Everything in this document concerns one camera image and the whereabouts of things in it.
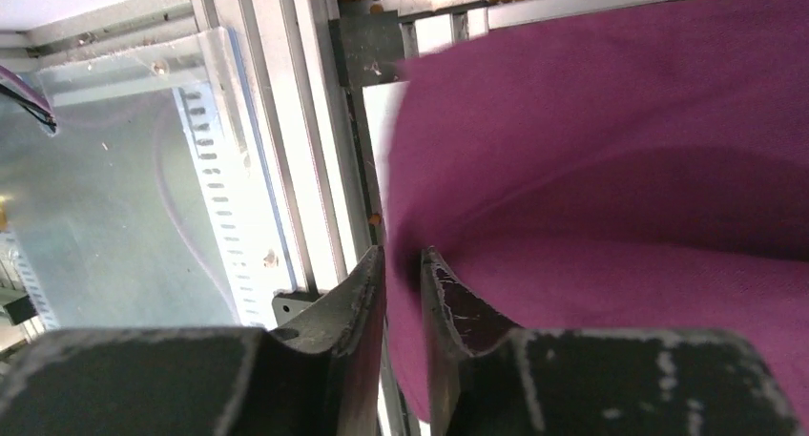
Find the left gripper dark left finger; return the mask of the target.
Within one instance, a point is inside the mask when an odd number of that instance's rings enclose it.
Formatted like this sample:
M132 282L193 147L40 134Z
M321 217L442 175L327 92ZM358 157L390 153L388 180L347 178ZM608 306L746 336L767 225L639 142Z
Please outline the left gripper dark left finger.
M1 383L5 435L373 435L384 251L299 315L260 327L74 329Z

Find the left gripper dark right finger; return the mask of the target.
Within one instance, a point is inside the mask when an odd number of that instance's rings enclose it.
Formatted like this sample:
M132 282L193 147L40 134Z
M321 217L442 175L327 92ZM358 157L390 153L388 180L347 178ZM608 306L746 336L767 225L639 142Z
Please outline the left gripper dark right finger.
M706 329L528 329L421 257L435 435L801 435L743 338Z

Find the magenta surgical wrap cloth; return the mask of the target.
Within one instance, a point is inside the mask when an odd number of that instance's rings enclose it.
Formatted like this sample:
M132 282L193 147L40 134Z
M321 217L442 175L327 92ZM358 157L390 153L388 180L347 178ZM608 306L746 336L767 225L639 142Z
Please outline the magenta surgical wrap cloth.
M533 328L719 327L808 418L808 0L682 0L403 64L387 318L429 417L420 257Z

